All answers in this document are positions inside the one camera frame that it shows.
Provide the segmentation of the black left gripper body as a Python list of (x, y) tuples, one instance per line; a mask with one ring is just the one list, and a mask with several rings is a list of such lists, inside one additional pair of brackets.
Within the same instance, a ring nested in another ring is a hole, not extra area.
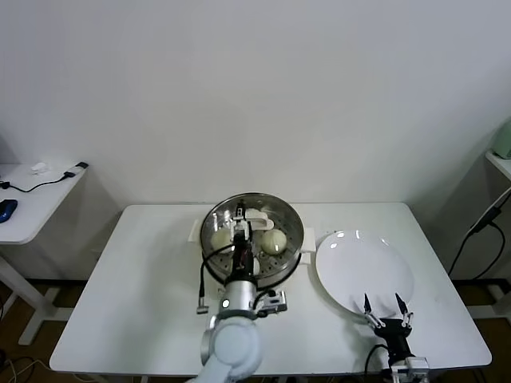
[(232, 252), (232, 273), (233, 274), (254, 274), (254, 255), (252, 244), (239, 237), (234, 240)]

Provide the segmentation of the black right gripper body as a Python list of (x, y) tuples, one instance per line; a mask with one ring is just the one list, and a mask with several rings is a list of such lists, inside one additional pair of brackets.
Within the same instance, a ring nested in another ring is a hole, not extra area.
[(407, 342), (411, 334), (411, 326), (402, 324), (402, 320), (383, 318), (382, 324), (374, 332), (386, 342), (390, 355), (411, 355)]

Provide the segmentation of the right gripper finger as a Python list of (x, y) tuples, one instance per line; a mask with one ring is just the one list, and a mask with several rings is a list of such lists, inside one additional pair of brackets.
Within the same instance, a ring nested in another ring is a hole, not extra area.
[(394, 296), (402, 315), (402, 327), (411, 327), (411, 321), (414, 313), (408, 310), (406, 303), (402, 300), (398, 293), (395, 293)]
[(373, 314), (370, 300), (369, 300), (367, 294), (364, 294), (363, 309), (364, 309), (364, 312), (363, 312), (364, 318), (366, 319), (369, 326), (371, 326), (371, 327), (385, 327), (386, 326), (385, 323), (379, 317), (377, 317), (376, 315)]

